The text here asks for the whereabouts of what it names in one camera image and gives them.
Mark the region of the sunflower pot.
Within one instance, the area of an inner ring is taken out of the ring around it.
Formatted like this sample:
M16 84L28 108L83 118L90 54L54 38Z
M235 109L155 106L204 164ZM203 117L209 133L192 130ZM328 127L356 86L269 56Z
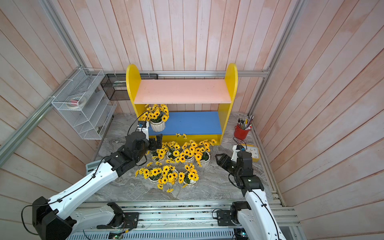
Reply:
M149 122L154 132L162 132L166 128L166 122L170 118L170 112L166 105L145 105L145 112L139 121Z
M184 173L179 173L179 183L183 185L183 188L195 185L200 179L198 171L193 164L186 164L185 170Z
M135 177L142 176L146 180L157 182L163 176L162 165L158 163L150 162L145 167L140 168L135 172Z
M189 142L186 142L182 145L182 153L180 156L180 161L182 163L188 163L191 164L195 160L195 153L196 153L197 143L193 140L190 140Z
M154 151L148 151L147 154L150 155L150 157L156 164L163 164L165 162L167 152L168 147L164 147Z
M210 151L211 147L216 145L215 139L203 140L199 143L191 143L191 149L195 156L195 160L199 167L205 166L211 159Z
M177 141L170 141L166 143L168 152L167 152L167 158L172 163L178 163L179 159L178 157L181 154L181 146Z
M185 185L185 178L186 174L183 172L179 173L174 166L164 166L157 181L157 188L167 193L172 193L177 184Z

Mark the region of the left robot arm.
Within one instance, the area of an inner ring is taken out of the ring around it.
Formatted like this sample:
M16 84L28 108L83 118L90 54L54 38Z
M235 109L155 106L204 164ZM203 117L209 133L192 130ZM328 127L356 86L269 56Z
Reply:
M49 199L36 199L32 204L32 224L37 235L42 240L65 240L91 227L135 228L137 223L126 217L116 203L88 211L77 208L99 189L138 166L147 151L161 149L162 138L161 134L150 139L143 132L133 132L126 136L123 146L102 159L94 171L77 183Z

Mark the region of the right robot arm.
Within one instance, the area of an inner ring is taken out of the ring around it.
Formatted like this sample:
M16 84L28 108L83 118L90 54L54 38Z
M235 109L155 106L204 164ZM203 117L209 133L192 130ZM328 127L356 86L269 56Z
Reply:
M265 188L260 178L254 175L252 154L245 149L235 149L231 157L216 154L215 159L229 177L234 177L230 183L241 190L246 199L231 205L231 222L240 226L235 231L235 239L285 240L268 203Z

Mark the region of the yellow alarm clock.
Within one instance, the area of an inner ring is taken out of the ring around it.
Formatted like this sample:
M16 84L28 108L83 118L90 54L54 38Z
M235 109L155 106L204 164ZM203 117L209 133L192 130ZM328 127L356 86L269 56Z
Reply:
M242 146L246 149L247 152L251 153L253 162L256 163L260 160L260 150L258 147L255 147L253 145L245 145L242 144Z

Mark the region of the yellow shelf unit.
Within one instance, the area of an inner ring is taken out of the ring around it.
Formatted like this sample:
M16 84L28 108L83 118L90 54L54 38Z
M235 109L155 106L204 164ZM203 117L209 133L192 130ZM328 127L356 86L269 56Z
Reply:
M194 140L216 140L220 145L226 131L238 89L238 69L229 64L224 79L143 80L135 65L126 70L126 86L137 116L146 105L217 105L208 112L171 112L166 127L161 131L163 142L175 141L182 145Z

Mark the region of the red pencil cup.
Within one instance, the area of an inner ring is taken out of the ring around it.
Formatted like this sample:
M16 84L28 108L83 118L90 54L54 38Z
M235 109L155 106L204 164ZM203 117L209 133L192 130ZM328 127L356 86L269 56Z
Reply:
M244 140L252 129L253 119L253 115L250 115L247 118L238 118L237 125L235 126L234 137L239 140Z

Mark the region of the light blue calculator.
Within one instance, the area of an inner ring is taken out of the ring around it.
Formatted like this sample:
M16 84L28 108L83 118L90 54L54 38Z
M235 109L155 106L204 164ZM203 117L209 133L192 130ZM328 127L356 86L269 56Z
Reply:
M98 160L98 161L94 161L94 162L86 164L86 175L88 175L88 174L92 173L94 170L96 170L101 162L102 162L102 160Z

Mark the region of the tape roll in rack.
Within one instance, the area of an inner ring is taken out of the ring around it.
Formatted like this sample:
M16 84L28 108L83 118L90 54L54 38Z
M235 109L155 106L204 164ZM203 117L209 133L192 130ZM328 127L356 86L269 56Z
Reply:
M87 103L87 98L82 96L71 97L65 106L70 110L82 109Z

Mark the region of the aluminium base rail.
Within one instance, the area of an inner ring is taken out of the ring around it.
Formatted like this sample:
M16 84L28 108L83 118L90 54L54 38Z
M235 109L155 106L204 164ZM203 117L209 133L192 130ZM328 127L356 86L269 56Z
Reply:
M133 220L136 228L129 230L130 222L124 230L90 227L68 238L111 240L117 233L123 240L234 240L243 227L231 221L232 203L232 200L119 202L124 213L138 214Z

